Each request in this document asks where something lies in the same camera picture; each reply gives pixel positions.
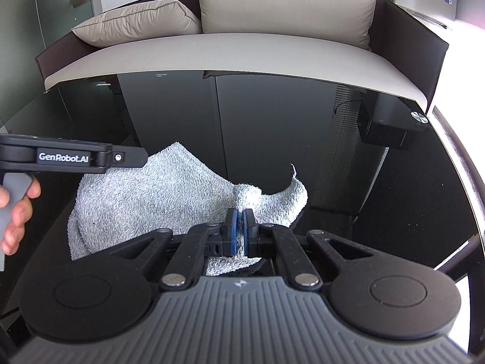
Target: sofa armrest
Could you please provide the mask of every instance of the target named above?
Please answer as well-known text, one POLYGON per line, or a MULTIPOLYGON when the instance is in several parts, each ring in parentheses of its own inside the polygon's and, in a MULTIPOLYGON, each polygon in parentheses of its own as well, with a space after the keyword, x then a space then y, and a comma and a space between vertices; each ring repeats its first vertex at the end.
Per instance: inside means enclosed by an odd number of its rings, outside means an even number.
POLYGON ((409 78, 428 100, 435 95, 448 43, 399 6, 386 0, 377 52, 409 78))
POLYGON ((97 50, 99 50, 99 48, 80 40, 72 31, 70 31, 45 49, 35 58, 35 61, 39 68, 40 75, 45 81, 45 78, 49 75, 54 74, 61 68, 66 67, 66 65, 96 52, 97 50))

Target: human hand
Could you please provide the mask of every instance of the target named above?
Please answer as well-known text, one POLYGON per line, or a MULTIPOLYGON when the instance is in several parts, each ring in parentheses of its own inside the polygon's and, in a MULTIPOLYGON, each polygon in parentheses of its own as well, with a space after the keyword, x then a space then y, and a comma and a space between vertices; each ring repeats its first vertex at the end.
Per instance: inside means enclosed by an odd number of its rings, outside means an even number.
MULTIPOLYGON (((33 179, 27 194, 23 199, 15 204, 12 209, 12 220, 5 228, 2 241, 2 249, 6 255, 17 252, 20 241, 25 234, 25 223, 32 217, 32 203, 30 198, 40 196, 40 183, 33 179)), ((8 190, 0 186, 0 208, 5 207, 10 199, 8 190)))

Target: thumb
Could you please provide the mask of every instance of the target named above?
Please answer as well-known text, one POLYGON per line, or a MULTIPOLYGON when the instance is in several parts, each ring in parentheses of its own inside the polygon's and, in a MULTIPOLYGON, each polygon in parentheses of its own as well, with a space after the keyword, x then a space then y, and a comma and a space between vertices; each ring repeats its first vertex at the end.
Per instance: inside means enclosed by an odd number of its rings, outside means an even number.
POLYGON ((8 190, 0 186, 0 208, 5 207, 10 199, 10 193, 8 190))

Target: pillow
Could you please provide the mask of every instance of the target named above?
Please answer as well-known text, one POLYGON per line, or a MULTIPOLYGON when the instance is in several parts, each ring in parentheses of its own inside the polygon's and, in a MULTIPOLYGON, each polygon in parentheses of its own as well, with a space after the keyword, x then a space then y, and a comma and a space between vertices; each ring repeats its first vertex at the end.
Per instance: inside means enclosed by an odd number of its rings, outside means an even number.
POLYGON ((180 1, 157 0, 116 8, 72 29, 90 45, 104 48, 119 43, 173 35, 200 34, 200 21, 180 1))
POLYGON ((369 48, 376 0, 199 0, 204 33, 272 33, 369 48))

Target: towel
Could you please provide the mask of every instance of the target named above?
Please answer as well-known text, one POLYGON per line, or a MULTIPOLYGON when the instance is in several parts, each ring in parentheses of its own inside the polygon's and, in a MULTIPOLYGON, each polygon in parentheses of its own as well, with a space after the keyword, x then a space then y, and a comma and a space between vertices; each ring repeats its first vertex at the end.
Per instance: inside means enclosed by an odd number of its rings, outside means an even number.
MULTIPOLYGON (((67 224, 71 257, 79 259, 156 228, 185 234, 196 224, 223 222, 230 207, 251 208, 258 223, 289 227, 307 199, 294 167, 287 189, 265 195, 249 184, 233 185, 174 143, 150 156, 143 168, 84 175, 67 224)), ((236 271, 260 260, 245 257, 243 248, 238 229, 237 255, 210 258, 207 275, 236 271)))

